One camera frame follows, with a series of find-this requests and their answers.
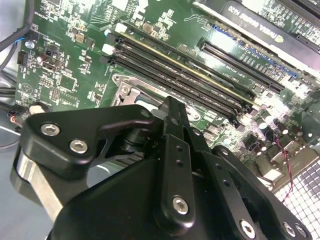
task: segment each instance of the metal grille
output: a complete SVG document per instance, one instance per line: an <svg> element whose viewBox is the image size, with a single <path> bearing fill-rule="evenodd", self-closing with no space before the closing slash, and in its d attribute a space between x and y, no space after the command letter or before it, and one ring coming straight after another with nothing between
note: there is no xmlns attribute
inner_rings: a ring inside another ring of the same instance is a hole
<svg viewBox="0 0 320 240"><path fill-rule="evenodd" d="M293 180L294 187L284 205L308 228L314 240L320 240L320 161L313 163ZM282 201L290 184L275 196Z"/></svg>

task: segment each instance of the red wire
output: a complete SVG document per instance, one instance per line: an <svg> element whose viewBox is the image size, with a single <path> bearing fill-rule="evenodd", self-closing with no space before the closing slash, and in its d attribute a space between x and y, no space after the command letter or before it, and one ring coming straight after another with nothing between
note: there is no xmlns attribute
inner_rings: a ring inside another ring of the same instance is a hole
<svg viewBox="0 0 320 240"><path fill-rule="evenodd" d="M286 193L284 199L281 201L282 203L284 203L286 201L286 199L289 197L290 193L294 190L294 181L293 181L293 177L292 177L292 172L291 172L291 165L289 163L289 159L288 159L288 153L286 150L284 150L284 148L282 147L281 143L279 142L279 139L276 139L276 144L279 146L279 148L282 150L283 155L284 155L284 159L285 159L285 163L286 163L286 168L288 169L288 174L290 177L290 189L289 191Z"/></svg>

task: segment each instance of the silver metal surface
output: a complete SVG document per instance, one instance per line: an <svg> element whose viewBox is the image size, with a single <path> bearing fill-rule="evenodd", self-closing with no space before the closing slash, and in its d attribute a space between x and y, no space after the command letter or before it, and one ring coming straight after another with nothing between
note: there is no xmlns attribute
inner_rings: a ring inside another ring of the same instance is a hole
<svg viewBox="0 0 320 240"><path fill-rule="evenodd" d="M200 136L200 135L201 135L201 132L200 132L198 129L196 129L196 128L193 129L193 132L194 132L195 135L197 135L197 136Z"/></svg>
<svg viewBox="0 0 320 240"><path fill-rule="evenodd" d="M57 125L46 123L41 126L41 132L47 136L57 136L60 133L60 128Z"/></svg>
<svg viewBox="0 0 320 240"><path fill-rule="evenodd" d="M283 228L291 237L296 237L295 230L288 223L284 222Z"/></svg>
<svg viewBox="0 0 320 240"><path fill-rule="evenodd" d="M34 49L36 47L35 43L33 41L26 41L24 43L25 47L28 49Z"/></svg>
<svg viewBox="0 0 320 240"><path fill-rule="evenodd" d="M149 118L150 117L150 113L144 109L141 110L141 114L146 117L146 118Z"/></svg>
<svg viewBox="0 0 320 240"><path fill-rule="evenodd" d="M250 239L254 239L256 237L256 232L254 228L245 220L240 221L240 226L242 231L247 235Z"/></svg>
<svg viewBox="0 0 320 240"><path fill-rule="evenodd" d="M295 228L298 230L298 232L304 237L306 238L308 235L307 233L305 232L305 230L299 225L299 224L296 224L295 225Z"/></svg>
<svg viewBox="0 0 320 240"><path fill-rule="evenodd" d="M181 215L186 215L188 213L189 207L187 202L181 197L175 197L172 200L173 208Z"/></svg>
<svg viewBox="0 0 320 240"><path fill-rule="evenodd" d="M84 154L88 151L88 145L82 140L73 140L69 145L70 149L77 154Z"/></svg>
<svg viewBox="0 0 320 240"><path fill-rule="evenodd" d="M224 155L228 156L228 151L225 150L224 148L221 149L221 152L222 152Z"/></svg>
<svg viewBox="0 0 320 240"><path fill-rule="evenodd" d="M16 170L31 184L53 222L70 199L88 189L86 178L66 181L29 159L23 152L20 153Z"/></svg>

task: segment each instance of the cable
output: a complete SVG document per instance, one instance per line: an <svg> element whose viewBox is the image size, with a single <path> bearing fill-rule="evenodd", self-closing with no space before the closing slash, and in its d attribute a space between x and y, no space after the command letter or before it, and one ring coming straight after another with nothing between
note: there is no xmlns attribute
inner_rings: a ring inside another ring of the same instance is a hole
<svg viewBox="0 0 320 240"><path fill-rule="evenodd" d="M27 17L25 20L25 24L13 34L0 42L0 52L13 44L16 40L23 37L30 30L34 21L36 0L28 0L26 2L28 4L28 12L26 15Z"/></svg>
<svg viewBox="0 0 320 240"><path fill-rule="evenodd" d="M289 174L289 178L290 178L289 191L286 193L284 199L281 201L282 203L284 203L287 200L287 198L290 196L290 193L294 190L294 181L293 181L293 177L292 177L291 165L290 165L289 159L288 159L288 152L282 147L278 138L275 139L275 142L283 152L285 163L286 163L286 168L288 170L288 174Z"/></svg>
<svg viewBox="0 0 320 240"><path fill-rule="evenodd" d="M0 77L3 78L11 86L17 85L17 81L10 77L8 74L6 74L5 71L0 71Z"/></svg>
<svg viewBox="0 0 320 240"><path fill-rule="evenodd" d="M13 143L10 143L10 144L7 144L7 145L2 145L2 146L0 146L0 150L11 148L11 147L15 146L18 142L19 142L19 140L14 141Z"/></svg>

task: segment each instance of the silver screw head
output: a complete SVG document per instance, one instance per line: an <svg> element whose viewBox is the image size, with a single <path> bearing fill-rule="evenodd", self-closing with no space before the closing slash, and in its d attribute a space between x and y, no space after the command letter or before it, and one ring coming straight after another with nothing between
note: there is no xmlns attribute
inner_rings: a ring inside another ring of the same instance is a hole
<svg viewBox="0 0 320 240"><path fill-rule="evenodd" d="M57 136L60 133L60 128L57 125L46 123L41 126L41 132L47 136Z"/></svg>
<svg viewBox="0 0 320 240"><path fill-rule="evenodd" d="M247 235L250 239L254 239L256 237L256 232L254 228L245 220L240 221L240 226L242 231Z"/></svg>
<svg viewBox="0 0 320 240"><path fill-rule="evenodd" d="M173 208L181 215L186 215L189 211L187 202L181 197L175 197L172 200Z"/></svg>
<svg viewBox="0 0 320 240"><path fill-rule="evenodd" d="M36 45L33 41L26 41L24 43L24 45L27 49L34 49L36 47Z"/></svg>
<svg viewBox="0 0 320 240"><path fill-rule="evenodd" d="M201 132L200 132L198 129L196 129L196 128L193 129L193 132L194 132L195 135L197 135L197 136L200 136L200 135L201 135Z"/></svg>
<svg viewBox="0 0 320 240"><path fill-rule="evenodd" d="M77 154L84 154L86 151L88 151L88 145L82 140L71 141L69 147Z"/></svg>
<svg viewBox="0 0 320 240"><path fill-rule="evenodd" d="M296 224L295 225L295 228L298 230L298 232L304 237L306 238L308 235L307 233L305 232L305 230L299 225L299 224Z"/></svg>
<svg viewBox="0 0 320 240"><path fill-rule="evenodd" d="M291 236L291 237L295 237L296 236L296 232L295 230L286 222L283 223L283 227L284 230Z"/></svg>
<svg viewBox="0 0 320 240"><path fill-rule="evenodd" d="M225 150L224 148L221 149L221 152L222 152L224 155L228 156L228 151Z"/></svg>

